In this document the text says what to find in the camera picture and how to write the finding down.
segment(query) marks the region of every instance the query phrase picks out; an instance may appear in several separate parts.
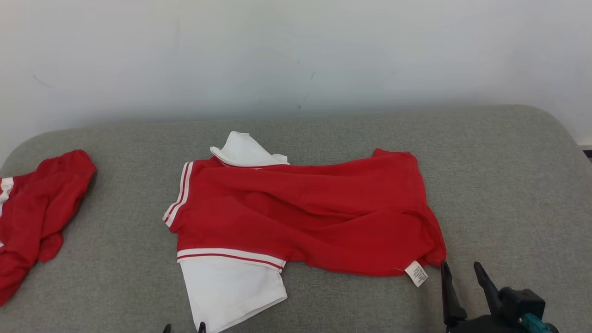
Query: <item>couch cushion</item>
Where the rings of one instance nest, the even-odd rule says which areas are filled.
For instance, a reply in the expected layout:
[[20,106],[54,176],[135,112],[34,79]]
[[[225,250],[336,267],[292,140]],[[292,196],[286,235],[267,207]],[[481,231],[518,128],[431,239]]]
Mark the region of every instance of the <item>couch cushion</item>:
[[[438,113],[87,127],[35,137],[0,177],[84,149],[98,172],[54,260],[37,264],[0,308],[2,332],[195,331],[175,235],[161,217],[184,162],[209,158],[232,130],[251,133],[292,164],[333,164],[375,148],[419,160],[459,300],[487,304],[472,270],[530,288],[564,332],[592,326],[592,166],[565,129],[530,107]],[[288,299],[227,332],[443,331],[439,270],[408,277],[330,273],[301,262],[282,273]]]

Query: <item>care label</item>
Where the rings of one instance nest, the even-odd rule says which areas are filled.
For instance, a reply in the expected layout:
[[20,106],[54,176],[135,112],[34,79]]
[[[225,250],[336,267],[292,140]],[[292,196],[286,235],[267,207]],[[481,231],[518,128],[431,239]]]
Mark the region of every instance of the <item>care label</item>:
[[409,274],[409,277],[413,280],[416,287],[422,285],[427,280],[426,271],[423,270],[422,266],[417,261],[413,261],[409,267],[405,268],[405,272]]

